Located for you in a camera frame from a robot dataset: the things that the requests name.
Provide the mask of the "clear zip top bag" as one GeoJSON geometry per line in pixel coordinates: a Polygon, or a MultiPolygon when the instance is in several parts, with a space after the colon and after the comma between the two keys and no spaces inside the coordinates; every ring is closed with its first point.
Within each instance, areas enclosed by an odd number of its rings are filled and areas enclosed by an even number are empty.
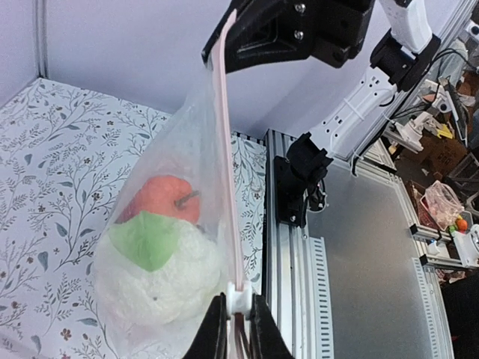
{"type": "Polygon", "coordinates": [[[94,292],[120,358],[147,348],[181,358],[211,300],[251,289],[237,217],[225,42],[147,145],[120,190],[94,252],[94,292]]]}

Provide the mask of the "white zipper slider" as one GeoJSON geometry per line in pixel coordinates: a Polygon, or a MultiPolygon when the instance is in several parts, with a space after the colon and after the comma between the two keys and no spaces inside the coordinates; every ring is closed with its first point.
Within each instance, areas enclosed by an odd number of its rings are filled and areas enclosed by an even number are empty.
{"type": "Polygon", "coordinates": [[[225,297],[229,317],[241,314],[248,319],[251,313],[253,294],[254,291],[249,281],[243,284],[242,290],[237,290],[234,283],[228,282],[225,297]]]}

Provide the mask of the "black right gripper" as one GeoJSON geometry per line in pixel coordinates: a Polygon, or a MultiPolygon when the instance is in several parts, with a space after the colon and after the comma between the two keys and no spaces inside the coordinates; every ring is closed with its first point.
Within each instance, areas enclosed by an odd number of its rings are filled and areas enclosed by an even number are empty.
{"type": "Polygon", "coordinates": [[[334,68],[360,53],[373,1],[231,1],[201,52],[207,62],[228,17],[236,14],[225,40],[226,72],[312,56],[334,68]]]}

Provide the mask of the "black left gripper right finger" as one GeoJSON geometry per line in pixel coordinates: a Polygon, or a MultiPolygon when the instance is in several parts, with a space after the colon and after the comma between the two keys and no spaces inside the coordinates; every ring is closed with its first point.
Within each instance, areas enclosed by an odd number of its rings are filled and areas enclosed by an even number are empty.
{"type": "Polygon", "coordinates": [[[253,294],[249,321],[251,358],[294,359],[262,295],[253,294]]]}

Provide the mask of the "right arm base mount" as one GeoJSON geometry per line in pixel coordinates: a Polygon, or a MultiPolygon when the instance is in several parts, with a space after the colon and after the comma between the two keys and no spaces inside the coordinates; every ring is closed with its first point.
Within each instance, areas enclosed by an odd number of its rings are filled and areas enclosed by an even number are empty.
{"type": "Polygon", "coordinates": [[[306,132],[274,158],[276,219],[294,227],[306,226],[306,212],[326,207],[324,178],[333,159],[319,149],[306,132]]]}

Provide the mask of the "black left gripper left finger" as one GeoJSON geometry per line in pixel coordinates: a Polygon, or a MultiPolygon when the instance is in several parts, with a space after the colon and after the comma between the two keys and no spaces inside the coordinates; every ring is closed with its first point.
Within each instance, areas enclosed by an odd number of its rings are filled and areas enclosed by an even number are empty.
{"type": "Polygon", "coordinates": [[[228,312],[224,293],[210,302],[201,325],[183,359],[225,359],[228,344],[228,312]]]}

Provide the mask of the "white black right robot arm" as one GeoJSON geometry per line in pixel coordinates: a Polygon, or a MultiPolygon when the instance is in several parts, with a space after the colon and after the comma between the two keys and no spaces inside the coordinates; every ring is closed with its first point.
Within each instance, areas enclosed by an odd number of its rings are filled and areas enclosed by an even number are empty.
{"type": "MultiPolygon", "coordinates": [[[[360,53],[372,1],[232,1],[202,49],[205,64],[224,74],[262,64],[316,58],[340,68],[360,53]]],[[[288,153],[301,176],[315,169],[314,151],[346,156],[367,137],[369,114],[422,79],[441,40],[422,1],[382,1],[390,28],[370,55],[358,84],[288,153]]]]}

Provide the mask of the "white toy cauliflower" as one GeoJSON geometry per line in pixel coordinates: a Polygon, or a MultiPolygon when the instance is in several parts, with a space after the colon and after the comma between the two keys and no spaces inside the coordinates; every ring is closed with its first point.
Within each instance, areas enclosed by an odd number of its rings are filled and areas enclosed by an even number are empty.
{"type": "Polygon", "coordinates": [[[129,325],[195,318],[225,279],[221,251],[196,225],[149,212],[111,224],[95,256],[98,299],[129,325]]]}

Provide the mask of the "orange toy pumpkin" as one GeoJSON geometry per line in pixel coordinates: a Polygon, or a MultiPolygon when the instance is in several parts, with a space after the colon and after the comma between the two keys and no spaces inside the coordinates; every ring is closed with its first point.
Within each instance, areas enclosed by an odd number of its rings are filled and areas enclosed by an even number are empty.
{"type": "Polygon", "coordinates": [[[121,224],[140,212],[178,218],[197,224],[200,217],[199,191],[172,175],[151,177],[116,219],[121,224]]]}

